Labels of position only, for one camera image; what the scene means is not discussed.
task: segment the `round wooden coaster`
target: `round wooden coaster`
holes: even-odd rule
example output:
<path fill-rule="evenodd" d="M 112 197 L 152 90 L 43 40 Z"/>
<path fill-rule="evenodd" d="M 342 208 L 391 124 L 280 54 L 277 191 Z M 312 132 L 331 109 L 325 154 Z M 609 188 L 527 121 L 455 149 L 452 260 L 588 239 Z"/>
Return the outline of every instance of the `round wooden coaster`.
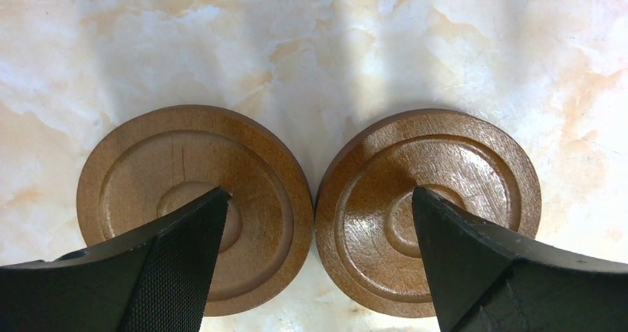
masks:
<path fill-rule="evenodd" d="M 249 310 L 282 291 L 310 248 L 312 200 L 301 167 L 260 124 L 186 105 L 109 133 L 78 182 L 87 245 L 113 238 L 222 186 L 232 195 L 205 316 Z"/>
<path fill-rule="evenodd" d="M 380 313 L 435 315 L 412 220 L 417 185 L 526 236 L 538 229 L 536 173 L 502 130 L 449 110 L 414 110 L 372 125 L 325 173 L 315 234 L 334 283 Z"/>

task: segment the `brown wooden disc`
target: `brown wooden disc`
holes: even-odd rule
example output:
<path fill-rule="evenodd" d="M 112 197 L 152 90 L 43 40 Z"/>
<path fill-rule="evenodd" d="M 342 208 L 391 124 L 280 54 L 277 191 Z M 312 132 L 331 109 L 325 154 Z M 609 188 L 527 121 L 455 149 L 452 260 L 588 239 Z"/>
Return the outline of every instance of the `brown wooden disc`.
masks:
<path fill-rule="evenodd" d="M 308 254 L 312 199 L 287 147 L 218 107 L 168 107 L 109 133 L 78 182 L 87 245 L 127 232 L 213 187 L 231 193 L 205 316 L 249 310 L 282 291 Z"/>
<path fill-rule="evenodd" d="M 414 110 L 372 125 L 325 173 L 315 231 L 334 283 L 380 313 L 435 314 L 412 220 L 417 185 L 526 236 L 538 229 L 534 167 L 502 130 L 449 110 Z"/>

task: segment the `white marble countertop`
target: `white marble countertop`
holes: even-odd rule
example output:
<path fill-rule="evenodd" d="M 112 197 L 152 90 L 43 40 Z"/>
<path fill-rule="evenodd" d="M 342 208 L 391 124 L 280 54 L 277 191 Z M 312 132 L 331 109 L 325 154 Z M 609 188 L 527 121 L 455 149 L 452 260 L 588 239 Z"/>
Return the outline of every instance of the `white marble countertop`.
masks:
<path fill-rule="evenodd" d="M 537 238 L 628 262 L 628 0 L 0 0 L 0 265 L 84 247 L 76 184 L 115 126 L 174 104 L 274 132 L 315 193 L 385 116 L 470 113 L 528 152 Z M 293 283 L 203 331 L 437 331 L 367 310 L 311 250 Z"/>

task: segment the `textured rubber surface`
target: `textured rubber surface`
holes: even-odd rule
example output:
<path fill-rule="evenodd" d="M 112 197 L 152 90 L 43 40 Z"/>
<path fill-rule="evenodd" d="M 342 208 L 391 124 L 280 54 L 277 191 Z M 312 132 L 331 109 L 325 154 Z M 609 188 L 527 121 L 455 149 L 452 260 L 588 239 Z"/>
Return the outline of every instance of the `textured rubber surface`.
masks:
<path fill-rule="evenodd" d="M 223 205 L 204 207 L 157 236 L 120 331 L 198 331 L 222 238 L 216 227 L 225 220 L 212 213 L 226 213 L 216 207 Z"/>
<path fill-rule="evenodd" d="M 54 262 L 0 267 L 0 331 L 198 331 L 229 195 Z"/>

